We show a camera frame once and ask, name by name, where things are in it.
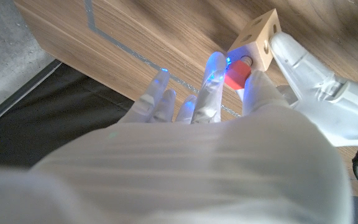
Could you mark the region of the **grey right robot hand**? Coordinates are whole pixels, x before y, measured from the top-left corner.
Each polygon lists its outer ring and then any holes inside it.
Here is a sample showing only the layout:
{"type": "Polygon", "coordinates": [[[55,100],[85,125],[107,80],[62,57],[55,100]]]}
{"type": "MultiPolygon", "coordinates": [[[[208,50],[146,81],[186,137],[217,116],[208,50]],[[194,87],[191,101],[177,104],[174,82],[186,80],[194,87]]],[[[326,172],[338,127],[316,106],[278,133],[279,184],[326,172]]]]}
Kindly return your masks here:
{"type": "Polygon", "coordinates": [[[163,69],[116,124],[0,169],[0,223],[352,223],[337,149],[264,72],[220,120],[226,62],[210,56],[177,116],[163,69]]]}

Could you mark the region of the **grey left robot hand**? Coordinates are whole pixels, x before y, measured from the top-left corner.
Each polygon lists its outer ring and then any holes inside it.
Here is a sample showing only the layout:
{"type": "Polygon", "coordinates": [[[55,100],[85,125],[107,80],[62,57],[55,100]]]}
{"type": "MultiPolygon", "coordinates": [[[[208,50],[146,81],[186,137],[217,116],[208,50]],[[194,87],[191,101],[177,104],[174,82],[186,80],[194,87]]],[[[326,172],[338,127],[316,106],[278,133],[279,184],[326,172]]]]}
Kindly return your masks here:
{"type": "Polygon", "coordinates": [[[278,32],[270,49],[287,85],[279,92],[336,147],[358,146],[358,82],[337,76],[292,36],[278,32]]]}

